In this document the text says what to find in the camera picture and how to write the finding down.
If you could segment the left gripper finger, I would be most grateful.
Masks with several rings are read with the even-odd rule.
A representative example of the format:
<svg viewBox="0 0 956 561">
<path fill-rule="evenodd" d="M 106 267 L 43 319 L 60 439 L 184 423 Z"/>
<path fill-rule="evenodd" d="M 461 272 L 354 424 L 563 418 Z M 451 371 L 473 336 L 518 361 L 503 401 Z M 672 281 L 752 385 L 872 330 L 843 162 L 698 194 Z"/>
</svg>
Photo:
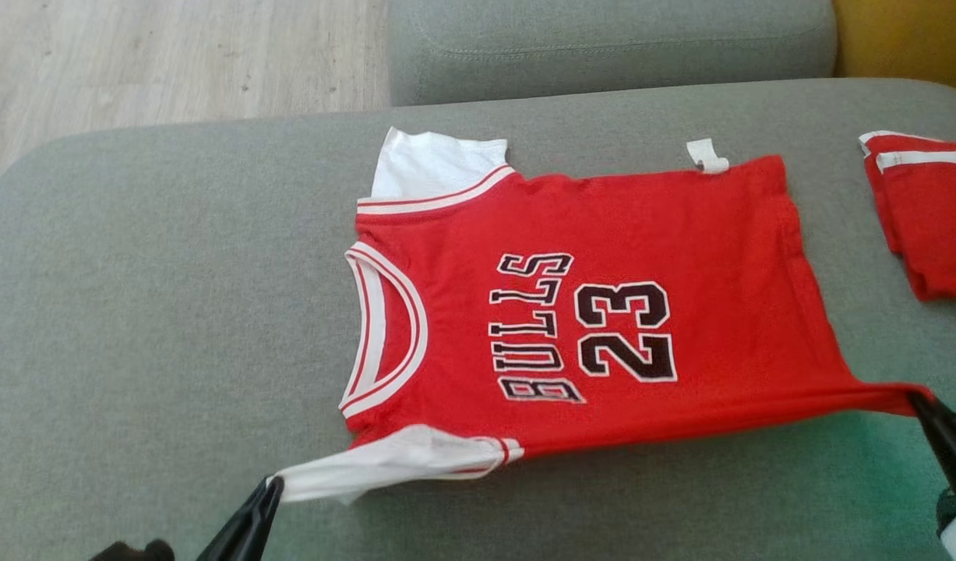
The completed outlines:
<svg viewBox="0 0 956 561">
<path fill-rule="evenodd" d="M 238 511 L 231 560 L 261 560 L 279 509 L 285 482 L 274 475 L 261 482 Z"/>
<path fill-rule="evenodd" d="M 197 559 L 231 560 L 231 546 L 236 530 L 238 530 L 238 511 L 228 519 L 228 522 L 225 522 L 225 525 L 222 526 Z"/>
</svg>

